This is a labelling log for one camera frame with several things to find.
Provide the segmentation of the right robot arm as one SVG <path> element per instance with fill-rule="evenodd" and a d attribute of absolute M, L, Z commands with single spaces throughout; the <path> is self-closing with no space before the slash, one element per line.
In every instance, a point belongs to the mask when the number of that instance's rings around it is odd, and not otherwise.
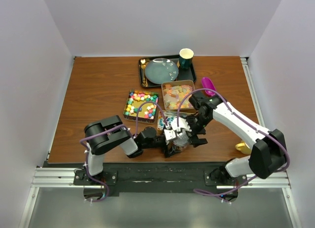
<path fill-rule="evenodd" d="M 250 150 L 249 156 L 230 159 L 215 169 L 213 178 L 231 185 L 239 176 L 252 173 L 260 179 L 266 179 L 289 165 L 284 134 L 280 130 L 270 131 L 256 124 L 218 95 L 207 97 L 196 92 L 189 97 L 189 102 L 197 111 L 186 118 L 190 127 L 190 143 L 194 147 L 207 143 L 206 139 L 200 139 L 198 135 L 205 134 L 205 127 L 215 120 L 239 136 Z"/>

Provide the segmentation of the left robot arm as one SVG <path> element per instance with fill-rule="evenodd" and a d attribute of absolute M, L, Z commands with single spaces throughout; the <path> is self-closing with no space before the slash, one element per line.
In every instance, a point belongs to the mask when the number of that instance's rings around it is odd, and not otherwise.
<path fill-rule="evenodd" d="M 153 127 L 132 135 L 117 115 L 88 124 L 84 133 L 85 138 L 80 140 L 87 148 L 84 178 L 91 185 L 101 181 L 104 155 L 115 147 L 122 148 L 128 158 L 136 158 L 151 148 L 160 148 L 167 158 L 181 152 L 177 145 L 166 142 L 164 134 L 157 135 Z"/>

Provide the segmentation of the clear glass jar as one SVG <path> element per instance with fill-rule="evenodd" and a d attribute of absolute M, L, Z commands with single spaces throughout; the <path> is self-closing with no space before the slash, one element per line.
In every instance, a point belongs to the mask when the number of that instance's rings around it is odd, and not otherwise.
<path fill-rule="evenodd" d="M 188 138 L 177 138 L 172 141 L 172 150 L 174 153 L 181 153 L 188 145 Z"/>

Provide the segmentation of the gold tin of star candies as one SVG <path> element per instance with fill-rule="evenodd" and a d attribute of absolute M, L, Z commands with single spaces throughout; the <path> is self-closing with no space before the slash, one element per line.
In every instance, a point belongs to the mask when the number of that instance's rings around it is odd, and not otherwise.
<path fill-rule="evenodd" d="M 127 95 L 123 116 L 127 120 L 135 121 L 138 114 L 138 121 L 152 124 L 155 121 L 159 94 L 156 92 L 133 90 Z"/>

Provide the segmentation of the purple plastic scoop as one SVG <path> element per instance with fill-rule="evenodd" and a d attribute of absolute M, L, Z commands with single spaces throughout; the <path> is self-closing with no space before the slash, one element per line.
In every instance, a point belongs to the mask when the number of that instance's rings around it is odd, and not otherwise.
<path fill-rule="evenodd" d="M 203 77 L 201 79 L 201 84 L 203 88 L 209 89 L 209 90 L 205 90 L 205 94 L 207 96 L 212 97 L 216 94 L 215 92 L 212 92 L 212 90 L 216 91 L 216 88 L 209 77 Z"/>

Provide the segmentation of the silver jar lid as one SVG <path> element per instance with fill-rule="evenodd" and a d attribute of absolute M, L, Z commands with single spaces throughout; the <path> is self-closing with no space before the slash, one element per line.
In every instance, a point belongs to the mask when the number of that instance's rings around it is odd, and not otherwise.
<path fill-rule="evenodd" d="M 178 147 L 186 147 L 188 143 L 188 137 L 186 132 L 181 132 L 177 134 L 177 139 L 173 141 L 173 144 L 178 146 Z"/>

